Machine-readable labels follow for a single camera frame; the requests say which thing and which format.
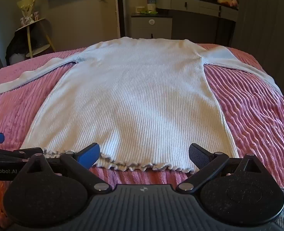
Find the pink corduroy bedspread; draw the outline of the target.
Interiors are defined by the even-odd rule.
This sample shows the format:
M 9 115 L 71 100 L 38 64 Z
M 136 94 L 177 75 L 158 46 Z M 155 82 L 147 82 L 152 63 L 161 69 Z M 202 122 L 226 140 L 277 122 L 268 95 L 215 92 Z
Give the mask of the pink corduroy bedspread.
M 0 84 L 18 78 L 23 72 L 37 69 L 50 59 L 81 52 L 85 48 L 45 54 L 0 69 Z M 72 68 L 66 64 L 45 76 L 16 90 L 0 95 L 0 132 L 5 141 L 0 149 L 19 149 L 30 125 L 58 80 Z M 284 188 L 284 96 L 258 77 L 240 70 L 205 65 L 208 84 L 224 112 L 234 137 L 240 157 L 254 153 L 268 171 Z M 187 178 L 175 171 L 133 172 L 115 171 L 94 167 L 92 173 L 111 186 L 115 184 L 172 184 Z M 3 194 L 9 182 L 0 181 L 0 228 L 7 228 L 10 221 L 3 212 Z

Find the grey dressing table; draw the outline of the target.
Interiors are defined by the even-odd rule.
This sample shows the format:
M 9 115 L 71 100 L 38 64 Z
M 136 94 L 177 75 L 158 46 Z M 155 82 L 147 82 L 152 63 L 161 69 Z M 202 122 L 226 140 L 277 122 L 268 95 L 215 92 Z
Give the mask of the grey dressing table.
M 200 0 L 157 0 L 157 9 L 172 18 L 174 40 L 232 44 L 237 9 Z

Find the white ribbed knit sweater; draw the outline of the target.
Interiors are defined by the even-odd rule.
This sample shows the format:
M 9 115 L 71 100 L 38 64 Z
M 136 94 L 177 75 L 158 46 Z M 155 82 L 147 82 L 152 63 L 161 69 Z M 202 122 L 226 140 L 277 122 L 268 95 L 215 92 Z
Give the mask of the white ribbed knit sweater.
M 0 84 L 0 94 L 73 63 L 37 112 L 22 148 L 46 156 L 100 146 L 99 167 L 119 170 L 195 169 L 195 142 L 210 152 L 237 156 L 237 147 L 204 66 L 252 73 L 279 88 L 271 76 L 239 61 L 227 48 L 207 50 L 189 40 L 121 38 L 52 59 Z

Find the grey curtain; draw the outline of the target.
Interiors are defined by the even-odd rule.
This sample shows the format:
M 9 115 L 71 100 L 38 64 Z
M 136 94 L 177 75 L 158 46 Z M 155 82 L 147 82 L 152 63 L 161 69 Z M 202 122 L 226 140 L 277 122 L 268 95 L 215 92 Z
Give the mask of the grey curtain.
M 284 0 L 240 0 L 232 47 L 253 55 L 284 94 Z

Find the wrapped flower bouquet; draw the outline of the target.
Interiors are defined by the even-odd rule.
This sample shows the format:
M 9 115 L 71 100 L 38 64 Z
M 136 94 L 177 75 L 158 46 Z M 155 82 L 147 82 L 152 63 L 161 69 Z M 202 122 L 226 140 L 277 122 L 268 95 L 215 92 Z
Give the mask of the wrapped flower bouquet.
M 35 6 L 35 0 L 20 0 L 17 2 L 17 6 L 22 12 L 25 25 L 34 22 L 32 16 L 33 16 L 33 9 Z

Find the tall white standing panel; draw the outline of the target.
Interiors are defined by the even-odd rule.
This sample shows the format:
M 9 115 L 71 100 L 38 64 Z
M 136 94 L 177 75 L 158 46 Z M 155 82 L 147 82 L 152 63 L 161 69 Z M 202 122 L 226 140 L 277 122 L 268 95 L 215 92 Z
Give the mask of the tall white standing panel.
M 124 0 L 115 0 L 116 19 L 117 19 L 117 35 L 122 38 L 126 35 Z

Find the pink plush toy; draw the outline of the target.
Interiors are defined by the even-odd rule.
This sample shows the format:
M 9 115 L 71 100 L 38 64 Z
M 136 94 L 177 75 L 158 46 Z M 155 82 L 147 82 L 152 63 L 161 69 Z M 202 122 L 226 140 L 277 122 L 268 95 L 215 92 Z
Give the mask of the pink plush toy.
M 230 6 L 231 7 L 238 7 L 239 6 L 239 0 L 231 0 Z

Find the round two-tier side table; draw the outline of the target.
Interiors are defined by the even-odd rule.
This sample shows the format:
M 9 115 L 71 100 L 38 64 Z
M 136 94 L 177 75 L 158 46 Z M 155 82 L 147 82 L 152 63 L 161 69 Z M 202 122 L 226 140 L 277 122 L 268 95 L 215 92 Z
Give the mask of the round two-tier side table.
M 55 51 L 50 36 L 51 33 L 52 27 L 46 18 L 18 28 L 6 49 L 5 60 L 7 66 L 13 64 L 14 58 L 29 59 L 31 55 L 35 57 L 48 48 Z

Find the grey bedside cabinet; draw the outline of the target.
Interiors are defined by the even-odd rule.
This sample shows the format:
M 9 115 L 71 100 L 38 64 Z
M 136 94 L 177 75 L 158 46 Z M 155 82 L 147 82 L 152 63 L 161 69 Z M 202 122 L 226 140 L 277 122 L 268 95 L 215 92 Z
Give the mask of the grey bedside cabinet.
M 132 14 L 130 30 L 134 39 L 172 39 L 172 18 L 158 14 Z

